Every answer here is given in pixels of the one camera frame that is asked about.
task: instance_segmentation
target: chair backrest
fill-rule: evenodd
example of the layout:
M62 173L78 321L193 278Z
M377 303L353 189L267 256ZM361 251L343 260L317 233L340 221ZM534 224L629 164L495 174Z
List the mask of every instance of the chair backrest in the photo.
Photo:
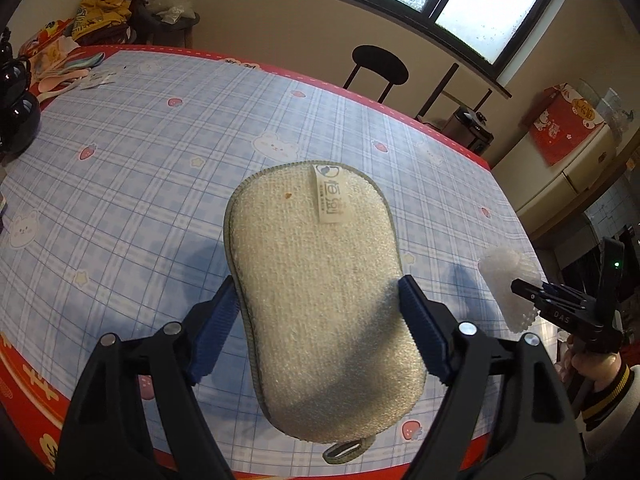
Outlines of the chair backrest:
M400 61L398 56L384 48L375 45L360 45L353 49L351 57L353 57L356 67L351 72L343 88L349 87L361 66L367 68L389 81L385 91L382 92L380 99L378 99L379 103L385 99L393 85L402 85L409 79L409 71L404 63Z

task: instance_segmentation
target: windowsill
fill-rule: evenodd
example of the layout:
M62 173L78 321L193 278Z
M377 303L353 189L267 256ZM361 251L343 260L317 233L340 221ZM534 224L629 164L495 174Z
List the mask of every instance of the windowsill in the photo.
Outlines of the windowsill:
M352 5L355 5L357 7L361 7L365 10L373 12L381 16L382 18L395 22L398 25L401 25L401 27L407 28L408 30L414 32L415 34L418 34L419 36L424 37L425 39L433 43L435 46L439 47L440 49L447 52L450 56L455 58L457 62L460 62L463 65L465 65L469 70L475 73L478 77L482 78L487 83L487 85L489 85L490 88L497 91L507 99L511 98L511 94L509 93L509 91L506 88L504 88L502 85L500 85L500 83L496 81L496 78L492 77L484 69L482 69L482 67L474 63L463 52L460 52L458 49L451 46L450 44L443 42L440 38L436 37L436 35L434 35L427 27L425 27L421 23L416 22L415 20L412 20L411 17L386 9L385 7L382 7L369 0L342 0L342 1L348 2Z

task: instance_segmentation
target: sponge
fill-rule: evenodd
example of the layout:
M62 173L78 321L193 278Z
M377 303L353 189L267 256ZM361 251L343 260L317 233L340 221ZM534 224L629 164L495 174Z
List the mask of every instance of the sponge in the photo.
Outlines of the sponge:
M231 196L224 237L265 417L301 440L364 451L412 409L426 378L399 311L382 192L338 162L269 168Z

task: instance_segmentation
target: human hand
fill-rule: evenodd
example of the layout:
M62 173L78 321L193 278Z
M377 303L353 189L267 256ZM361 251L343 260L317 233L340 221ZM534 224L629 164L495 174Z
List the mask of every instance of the human hand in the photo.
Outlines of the human hand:
M575 369L580 375L594 381L594 392L600 392L609 386L620 371L620 354L596 354L593 352L574 352L574 336L567 339L568 350L554 366L564 383L570 372Z

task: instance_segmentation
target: black teapot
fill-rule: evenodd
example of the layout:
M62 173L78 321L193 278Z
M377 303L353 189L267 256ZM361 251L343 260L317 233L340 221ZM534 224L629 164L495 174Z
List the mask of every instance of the black teapot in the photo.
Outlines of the black teapot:
M38 134L40 105L28 91L28 59L14 59L6 28L0 36L0 154L18 153Z

